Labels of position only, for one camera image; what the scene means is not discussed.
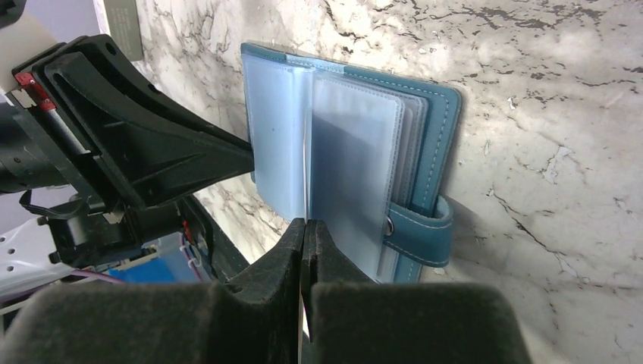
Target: black cylinder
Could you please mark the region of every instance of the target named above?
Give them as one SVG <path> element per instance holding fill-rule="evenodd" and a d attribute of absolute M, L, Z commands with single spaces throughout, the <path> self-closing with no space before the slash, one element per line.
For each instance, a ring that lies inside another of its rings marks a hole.
<path fill-rule="evenodd" d="M 18 111 L 0 102 L 0 195 L 67 181 L 15 121 Z"/>

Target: marble countertop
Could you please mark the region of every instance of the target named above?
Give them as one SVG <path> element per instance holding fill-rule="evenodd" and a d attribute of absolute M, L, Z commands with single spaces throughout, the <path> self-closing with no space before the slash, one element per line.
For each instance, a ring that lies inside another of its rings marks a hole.
<path fill-rule="evenodd" d="M 643 362 L 643 5 L 636 0 L 137 0 L 167 95 L 247 139 L 240 44 L 456 87 L 452 262 L 512 303 L 535 362 Z M 249 176 L 196 194 L 253 262 L 287 224 Z M 436 334 L 427 332 L 427 340 Z"/>

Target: blue wallet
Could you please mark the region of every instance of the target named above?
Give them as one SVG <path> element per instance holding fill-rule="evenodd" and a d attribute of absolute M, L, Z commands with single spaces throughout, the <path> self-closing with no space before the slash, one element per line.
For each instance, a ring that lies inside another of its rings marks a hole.
<path fill-rule="evenodd" d="M 382 283 L 449 261 L 453 211 L 438 195 L 460 113 L 451 88 L 244 43 L 259 195 L 281 217 L 324 220 Z"/>

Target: red component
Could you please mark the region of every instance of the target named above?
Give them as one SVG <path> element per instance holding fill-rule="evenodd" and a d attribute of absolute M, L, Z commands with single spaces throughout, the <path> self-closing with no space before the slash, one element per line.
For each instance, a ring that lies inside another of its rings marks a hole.
<path fill-rule="evenodd" d="M 36 79 L 33 78 L 33 75 L 30 72 L 23 72 L 21 74 L 16 74 L 16 81 L 24 87 L 27 92 L 34 98 L 33 101 L 36 102 L 38 107 L 43 111 L 51 111 L 56 109 L 56 105 L 52 101 L 52 98 L 47 95 L 45 89 L 36 82 Z"/>
<path fill-rule="evenodd" d="M 192 240 L 192 233 L 190 232 L 190 228 L 187 226 L 187 221 L 185 220 L 183 220 L 183 229 L 185 230 L 185 234 L 187 235 L 187 242 L 193 243 L 194 240 Z"/>

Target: wallet strap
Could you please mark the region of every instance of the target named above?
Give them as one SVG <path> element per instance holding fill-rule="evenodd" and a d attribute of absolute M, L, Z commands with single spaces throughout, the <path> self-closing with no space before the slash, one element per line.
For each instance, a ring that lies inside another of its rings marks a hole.
<path fill-rule="evenodd" d="M 384 243 L 413 261 L 430 267 L 444 267 L 449 262 L 453 209 L 449 202 L 438 196 L 434 214 L 420 215 L 391 203 L 389 209 L 391 233 Z M 409 270 L 413 267 L 400 267 Z"/>

